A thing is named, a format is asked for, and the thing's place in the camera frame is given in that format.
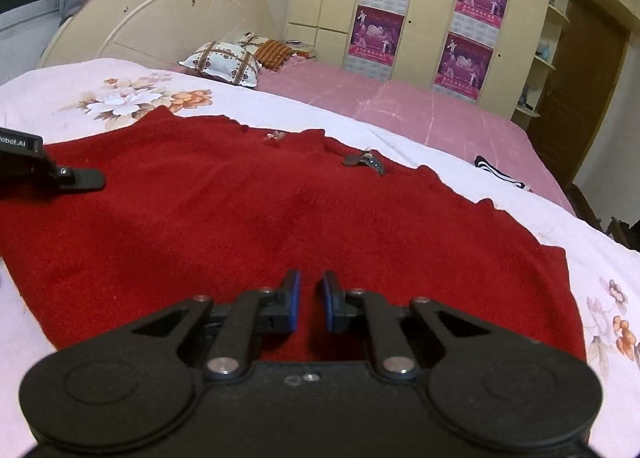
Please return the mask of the cream wardrobe with doors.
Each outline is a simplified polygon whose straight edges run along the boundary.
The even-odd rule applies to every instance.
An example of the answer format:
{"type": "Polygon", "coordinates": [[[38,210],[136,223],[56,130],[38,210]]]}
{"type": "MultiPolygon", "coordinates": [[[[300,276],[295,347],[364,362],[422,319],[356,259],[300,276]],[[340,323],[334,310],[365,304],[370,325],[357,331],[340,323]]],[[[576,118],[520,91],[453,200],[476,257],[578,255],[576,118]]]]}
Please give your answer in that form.
{"type": "Polygon", "coordinates": [[[322,63],[378,80],[404,80],[434,87],[449,32],[475,40],[494,52],[480,97],[481,108],[511,118],[532,65],[549,0],[508,0],[501,28],[457,14],[456,0],[290,0],[286,34],[314,46],[322,63]],[[401,14],[394,65],[347,59],[359,5],[401,14]]]}

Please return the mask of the white patterned pillow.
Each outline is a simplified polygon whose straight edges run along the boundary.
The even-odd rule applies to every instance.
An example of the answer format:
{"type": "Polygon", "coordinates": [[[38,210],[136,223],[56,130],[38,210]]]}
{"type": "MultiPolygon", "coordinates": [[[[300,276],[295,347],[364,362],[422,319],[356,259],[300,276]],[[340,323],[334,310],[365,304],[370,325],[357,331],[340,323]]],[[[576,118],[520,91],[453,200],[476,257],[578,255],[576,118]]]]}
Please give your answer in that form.
{"type": "Polygon", "coordinates": [[[254,54],[238,44],[208,42],[178,62],[184,69],[234,86],[255,88],[260,64],[254,54]]]}

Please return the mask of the purple poster lower right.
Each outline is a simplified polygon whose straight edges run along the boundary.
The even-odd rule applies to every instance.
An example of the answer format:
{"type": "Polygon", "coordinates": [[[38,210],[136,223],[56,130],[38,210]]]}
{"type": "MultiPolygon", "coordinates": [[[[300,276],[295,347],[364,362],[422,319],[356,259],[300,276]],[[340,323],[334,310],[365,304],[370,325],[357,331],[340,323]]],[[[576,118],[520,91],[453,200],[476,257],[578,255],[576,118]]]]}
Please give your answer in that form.
{"type": "Polygon", "coordinates": [[[447,95],[477,102],[494,50],[449,32],[434,78],[434,88],[447,95]]]}

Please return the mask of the cream open shelf unit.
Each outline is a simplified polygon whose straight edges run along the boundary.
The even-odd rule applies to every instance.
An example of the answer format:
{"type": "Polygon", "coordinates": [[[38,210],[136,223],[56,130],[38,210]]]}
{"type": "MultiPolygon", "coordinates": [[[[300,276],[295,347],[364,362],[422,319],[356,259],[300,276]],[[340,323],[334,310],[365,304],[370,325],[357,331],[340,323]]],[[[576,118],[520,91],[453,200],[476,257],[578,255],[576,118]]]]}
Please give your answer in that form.
{"type": "Polygon", "coordinates": [[[540,117],[539,101],[548,77],[555,71],[554,57],[559,41],[570,19],[566,8],[568,0],[549,0],[534,59],[518,98],[512,121],[526,131],[531,121],[540,117]]]}

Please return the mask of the brown wooden door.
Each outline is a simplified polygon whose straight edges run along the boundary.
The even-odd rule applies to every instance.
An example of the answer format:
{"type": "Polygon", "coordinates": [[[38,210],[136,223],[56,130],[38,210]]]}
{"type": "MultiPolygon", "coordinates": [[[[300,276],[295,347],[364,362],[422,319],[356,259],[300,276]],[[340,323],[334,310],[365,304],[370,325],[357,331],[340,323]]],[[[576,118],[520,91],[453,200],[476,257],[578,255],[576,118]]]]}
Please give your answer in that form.
{"type": "Polygon", "coordinates": [[[526,129],[538,158],[568,187],[599,132],[623,66],[629,31],[593,0],[568,0],[568,25],[526,129]]]}

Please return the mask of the cream arched headboard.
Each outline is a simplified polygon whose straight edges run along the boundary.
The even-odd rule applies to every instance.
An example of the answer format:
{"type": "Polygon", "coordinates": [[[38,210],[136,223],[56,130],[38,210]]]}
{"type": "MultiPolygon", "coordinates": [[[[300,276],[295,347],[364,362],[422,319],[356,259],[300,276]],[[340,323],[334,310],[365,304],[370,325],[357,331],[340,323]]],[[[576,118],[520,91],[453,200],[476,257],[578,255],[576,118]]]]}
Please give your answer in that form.
{"type": "Polygon", "coordinates": [[[88,0],[56,31],[40,68],[114,58],[170,70],[211,40],[277,38],[267,0],[88,0]]]}

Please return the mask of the red knitted sweater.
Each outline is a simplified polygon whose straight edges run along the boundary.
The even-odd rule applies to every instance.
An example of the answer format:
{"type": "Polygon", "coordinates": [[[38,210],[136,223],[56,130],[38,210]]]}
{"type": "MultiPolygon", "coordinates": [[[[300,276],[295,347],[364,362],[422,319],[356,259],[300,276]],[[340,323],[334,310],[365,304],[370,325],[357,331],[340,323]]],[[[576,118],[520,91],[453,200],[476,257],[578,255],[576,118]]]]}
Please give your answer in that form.
{"type": "Polygon", "coordinates": [[[126,129],[50,149],[95,167],[104,189],[1,195],[1,256],[57,348],[198,294],[227,302],[296,269],[296,334],[275,360],[333,354],[318,281],[395,304],[423,295],[586,354],[562,249],[489,200],[472,202],[428,167],[348,166],[321,131],[272,139],[224,117],[152,111],[126,129]]]}

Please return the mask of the purple poster lower left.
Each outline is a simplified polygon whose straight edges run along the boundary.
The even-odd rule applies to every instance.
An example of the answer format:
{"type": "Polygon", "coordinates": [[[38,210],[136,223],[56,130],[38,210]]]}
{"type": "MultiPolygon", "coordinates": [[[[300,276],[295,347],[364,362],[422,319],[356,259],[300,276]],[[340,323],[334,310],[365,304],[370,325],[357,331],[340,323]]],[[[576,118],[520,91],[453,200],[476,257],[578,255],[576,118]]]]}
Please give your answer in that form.
{"type": "Polygon", "coordinates": [[[390,68],[394,65],[405,17],[374,7],[359,5],[347,51],[349,61],[369,61],[390,68]]]}

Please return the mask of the pink bed sheet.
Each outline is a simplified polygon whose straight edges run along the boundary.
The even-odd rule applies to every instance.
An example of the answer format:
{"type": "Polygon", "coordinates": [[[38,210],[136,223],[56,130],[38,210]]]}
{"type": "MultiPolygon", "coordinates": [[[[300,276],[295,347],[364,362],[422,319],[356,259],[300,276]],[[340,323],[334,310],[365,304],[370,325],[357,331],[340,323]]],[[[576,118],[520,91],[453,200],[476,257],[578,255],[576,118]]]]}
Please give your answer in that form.
{"type": "Polygon", "coordinates": [[[523,129],[471,103],[297,57],[278,72],[262,71],[257,89],[382,127],[469,163],[481,155],[536,195],[573,210],[523,129]]]}

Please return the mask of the black white striped garment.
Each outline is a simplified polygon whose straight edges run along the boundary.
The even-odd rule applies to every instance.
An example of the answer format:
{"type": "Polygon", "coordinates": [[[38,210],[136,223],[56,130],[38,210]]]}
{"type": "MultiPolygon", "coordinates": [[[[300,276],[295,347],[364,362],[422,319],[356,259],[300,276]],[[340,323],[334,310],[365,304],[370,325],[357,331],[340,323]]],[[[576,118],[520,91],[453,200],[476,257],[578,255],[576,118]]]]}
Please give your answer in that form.
{"type": "Polygon", "coordinates": [[[530,187],[528,184],[525,184],[524,181],[519,181],[516,178],[513,178],[512,176],[501,172],[499,169],[497,169],[496,166],[493,166],[492,164],[490,164],[484,157],[482,157],[481,155],[477,155],[477,157],[474,159],[473,162],[474,166],[477,169],[480,169],[482,171],[485,171],[489,174],[491,174],[492,176],[497,177],[498,179],[500,179],[500,181],[504,181],[505,183],[508,183],[518,189],[524,190],[524,191],[529,191],[530,187]]]}

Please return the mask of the white floral quilt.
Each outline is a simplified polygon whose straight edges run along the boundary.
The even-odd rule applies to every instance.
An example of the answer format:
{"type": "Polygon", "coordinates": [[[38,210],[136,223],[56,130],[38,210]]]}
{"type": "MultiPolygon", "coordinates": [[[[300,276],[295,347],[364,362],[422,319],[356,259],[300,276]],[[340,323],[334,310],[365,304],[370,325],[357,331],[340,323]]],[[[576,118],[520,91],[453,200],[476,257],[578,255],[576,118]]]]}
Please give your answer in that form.
{"type": "Polygon", "coordinates": [[[28,72],[1,88],[1,123],[51,141],[84,138],[134,124],[156,106],[180,117],[225,115],[285,132],[324,129],[352,147],[380,148],[407,165],[427,165],[463,196],[488,198],[542,243],[567,254],[570,288],[585,325],[588,360],[604,389],[592,434],[608,457],[639,450],[639,362],[615,345],[614,319],[639,320],[639,258],[581,221],[574,211],[469,163],[366,122],[290,98],[216,83],[130,61],[99,59],[28,72]]]}

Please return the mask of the orange checked pillow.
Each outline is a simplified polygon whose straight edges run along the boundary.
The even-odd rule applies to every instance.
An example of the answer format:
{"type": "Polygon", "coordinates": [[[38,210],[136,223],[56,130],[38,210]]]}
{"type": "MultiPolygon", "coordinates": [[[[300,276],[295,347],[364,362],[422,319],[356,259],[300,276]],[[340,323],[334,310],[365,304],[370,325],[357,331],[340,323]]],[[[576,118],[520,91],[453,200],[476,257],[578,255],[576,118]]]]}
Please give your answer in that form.
{"type": "Polygon", "coordinates": [[[259,45],[254,57],[265,69],[279,71],[288,59],[297,54],[297,51],[278,40],[266,40],[259,45]]]}

